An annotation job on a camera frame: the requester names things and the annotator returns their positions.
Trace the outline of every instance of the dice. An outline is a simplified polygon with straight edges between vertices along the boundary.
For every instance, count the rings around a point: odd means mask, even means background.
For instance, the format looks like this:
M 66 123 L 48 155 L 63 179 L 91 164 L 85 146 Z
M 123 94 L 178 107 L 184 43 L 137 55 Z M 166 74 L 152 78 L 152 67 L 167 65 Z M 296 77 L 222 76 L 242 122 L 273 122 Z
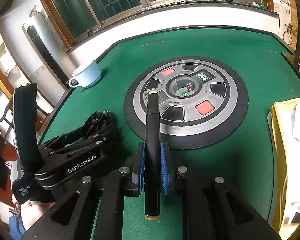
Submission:
M 186 84 L 186 89 L 188 92 L 192 91 L 194 89 L 194 85 L 191 83 Z

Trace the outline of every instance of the blue sleeve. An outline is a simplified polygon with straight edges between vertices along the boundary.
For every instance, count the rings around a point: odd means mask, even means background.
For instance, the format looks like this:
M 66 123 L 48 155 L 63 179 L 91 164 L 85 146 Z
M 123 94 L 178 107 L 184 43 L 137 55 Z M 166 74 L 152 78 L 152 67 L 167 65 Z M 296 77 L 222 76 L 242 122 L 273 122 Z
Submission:
M 16 216 L 9 217 L 10 235 L 14 240 L 20 240 L 21 236 L 26 232 L 23 227 L 21 213 Z

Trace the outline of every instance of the cup handle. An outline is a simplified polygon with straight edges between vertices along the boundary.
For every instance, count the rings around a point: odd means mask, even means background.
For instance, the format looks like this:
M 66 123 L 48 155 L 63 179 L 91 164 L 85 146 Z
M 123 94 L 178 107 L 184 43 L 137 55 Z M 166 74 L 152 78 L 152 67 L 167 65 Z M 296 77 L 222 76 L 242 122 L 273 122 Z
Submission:
M 69 87 L 72 87 L 72 88 L 76 88 L 76 87 L 78 87 L 78 86 L 80 86 L 80 84 L 78 83 L 77 85 L 71 85 L 71 81 L 72 80 L 74 80 L 75 79 L 75 77 L 72 77 L 72 78 L 70 78 L 70 80 L 69 80 L 69 82 L 68 82 L 68 84 L 69 84 Z

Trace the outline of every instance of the white cup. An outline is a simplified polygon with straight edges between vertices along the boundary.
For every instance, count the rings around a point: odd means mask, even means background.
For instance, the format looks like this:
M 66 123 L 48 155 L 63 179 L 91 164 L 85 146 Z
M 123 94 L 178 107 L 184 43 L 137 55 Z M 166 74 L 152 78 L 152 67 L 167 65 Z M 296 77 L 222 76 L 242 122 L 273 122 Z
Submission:
M 78 86 L 87 87 L 95 85 L 101 78 L 101 70 L 95 60 L 81 64 L 73 73 L 69 80 L 69 87 L 75 88 Z M 78 82 L 77 85 L 71 85 L 72 80 Z

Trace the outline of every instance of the green felt table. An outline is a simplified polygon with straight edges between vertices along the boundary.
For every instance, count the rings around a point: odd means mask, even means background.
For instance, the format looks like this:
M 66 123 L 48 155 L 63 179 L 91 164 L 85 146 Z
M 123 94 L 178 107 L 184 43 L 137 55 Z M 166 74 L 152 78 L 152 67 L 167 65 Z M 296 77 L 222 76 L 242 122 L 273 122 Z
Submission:
M 76 88 L 50 123 L 42 142 L 80 127 L 95 111 L 113 112 L 122 147 L 135 154 L 142 141 L 123 115 L 123 102 L 133 81 L 146 69 L 181 56 L 210 57 L 226 63 L 243 79 L 249 93 L 248 112 L 224 140 L 201 149 L 172 151 L 181 163 L 202 176 L 222 176 L 265 218 L 271 208 L 274 160 L 266 116 L 272 104 L 300 97 L 300 80 L 281 56 L 289 51 L 262 33 L 220 28 L 174 30 L 119 43 L 99 66 L 101 81 Z M 157 221 L 144 220 L 144 196 L 125 198 L 122 239 L 182 239 L 181 199 L 162 197 Z

